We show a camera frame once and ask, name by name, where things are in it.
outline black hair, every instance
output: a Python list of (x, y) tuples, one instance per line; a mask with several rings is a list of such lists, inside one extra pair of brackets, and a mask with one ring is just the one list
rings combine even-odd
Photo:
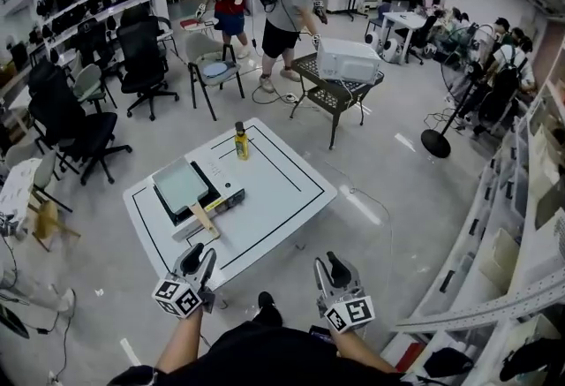
[(455, 17), (457, 21), (460, 22), (461, 20), (463, 20), (461, 18), (461, 11), (459, 11), (457, 8), (453, 8), (452, 11), (453, 11), (453, 17)]
[(502, 26), (507, 32), (510, 30), (510, 24), (509, 22), (504, 19), (503, 17), (499, 17), (495, 22), (495, 25), (500, 25)]
[(524, 37), (524, 31), (522, 31), (522, 28), (518, 28), (518, 27), (512, 28), (512, 34), (515, 34), (518, 40)]
[(533, 51), (533, 43), (531, 42), (531, 39), (528, 36), (524, 36), (520, 40), (520, 49), (522, 49), (524, 53), (529, 53)]

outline black shirt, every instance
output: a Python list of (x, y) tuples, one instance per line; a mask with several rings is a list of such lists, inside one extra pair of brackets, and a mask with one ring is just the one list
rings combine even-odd
[(353, 360), (339, 358), (335, 347), (302, 331), (246, 322), (228, 331), (210, 351), (168, 375), (151, 367), (132, 367), (110, 385), (149, 384), (401, 384), (401, 375), (383, 374)]

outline gray t-shirt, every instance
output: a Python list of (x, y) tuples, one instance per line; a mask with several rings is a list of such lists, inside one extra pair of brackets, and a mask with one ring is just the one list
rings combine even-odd
[(311, 11), (313, 0), (277, 0), (273, 11), (267, 13), (267, 20), (284, 31), (298, 32), (304, 27), (298, 9)]

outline black side table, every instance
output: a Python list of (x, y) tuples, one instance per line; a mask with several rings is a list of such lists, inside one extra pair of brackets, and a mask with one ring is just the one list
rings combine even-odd
[[(377, 80), (373, 84), (352, 81), (326, 81), (321, 79), (318, 74), (317, 55), (317, 53), (312, 53), (311, 55), (300, 57), (292, 61), (292, 70), (300, 75), (302, 95), (294, 104), (290, 118), (292, 119), (294, 117), (294, 112), (305, 97), (308, 97), (312, 102), (321, 106), (321, 108), (334, 117), (332, 120), (332, 140), (329, 143), (329, 148), (332, 149), (334, 148), (335, 129), (339, 124), (341, 114), (358, 102), (361, 108), (361, 125), (363, 125), (363, 121), (365, 120), (363, 99), (365, 99), (371, 89), (384, 80), (385, 75), (379, 72)], [(316, 86), (306, 90), (304, 78), (307, 78)]]

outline gray floor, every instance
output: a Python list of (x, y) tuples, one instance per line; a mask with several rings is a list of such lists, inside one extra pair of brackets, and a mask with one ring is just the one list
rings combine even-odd
[[(360, 41), (365, 23), (363, 18), (350, 22), (344, 16), (330, 16), (322, 35)], [(263, 18), (257, 17), (254, 32), (259, 44), (263, 24)], [(246, 31), (252, 37), (249, 19)], [(184, 37), (184, 32), (176, 33), (181, 57)], [(310, 52), (310, 39), (303, 36), (297, 55)], [(331, 123), (324, 111), (306, 103), (289, 120), (288, 105), (252, 101), (260, 74), (255, 70), (260, 62), (255, 53), (242, 67), (244, 100), (234, 81), (223, 91), (210, 92), (218, 122), (212, 120), (200, 91), (199, 107), (192, 108), (186, 67), (172, 53), (169, 60), (167, 80), (181, 100), (158, 98), (154, 122), (148, 119), (147, 107), (134, 110), (133, 117), (127, 118), (125, 109), (134, 97), (122, 95), (117, 82), (110, 85), (119, 107), (116, 144), (133, 147), (132, 154), (120, 153), (109, 159), (116, 183), (110, 185), (100, 168), (86, 187), (80, 186), (71, 172), (61, 182), (52, 183), (53, 193), (74, 208), (66, 221), (82, 238), (54, 237), (51, 254), (42, 252), (33, 240), (16, 248), (22, 269), (58, 289), (71, 286), (77, 292), (63, 384), (102, 385), (126, 369), (130, 361), (120, 345), (123, 338), (142, 363), (155, 362), (176, 321), (150, 298), (157, 276), (125, 211), (122, 193), (154, 170), (230, 129), (235, 121), (250, 117), (259, 117), (271, 127), (340, 193), (290, 239), (221, 288), (219, 298), (230, 306), (206, 315), (203, 335), (212, 343), (226, 329), (249, 319), (262, 290), (274, 295), (288, 326), (308, 329), (311, 324), (323, 324), (314, 304), (313, 260), (334, 250), (358, 266), (364, 286), (373, 296), (378, 319), (367, 327), (365, 339), (375, 350), (381, 349), (390, 338), (389, 328), (412, 311), (441, 267), (467, 214), (487, 155), (467, 135), (453, 131), (448, 133), (453, 148), (448, 159), (436, 159), (422, 147), (419, 136), (426, 128), (426, 114), (446, 106), (439, 64), (431, 60), (422, 66), (415, 61), (405, 66), (383, 63), (385, 80), (365, 100), (365, 125), (359, 126), (358, 109), (349, 110), (338, 127), (335, 150), (329, 151)], [(279, 92), (298, 93), (299, 85), (278, 75), (280, 67), (276, 66), (274, 75)], [(255, 97), (262, 101), (271, 98), (262, 91)], [(359, 205), (348, 199), (350, 181), (388, 209), (394, 230), (392, 246), (387, 212), (356, 193), (373, 215), (361, 212)], [(298, 251), (296, 243), (305, 244), (305, 249)], [(8, 307), (31, 325), (50, 325), (54, 318), (38, 308)], [(64, 322), (49, 336), (32, 334), (30, 340), (0, 329), (0, 362), (15, 384), (43, 384), (49, 370), (61, 368), (63, 332)]]

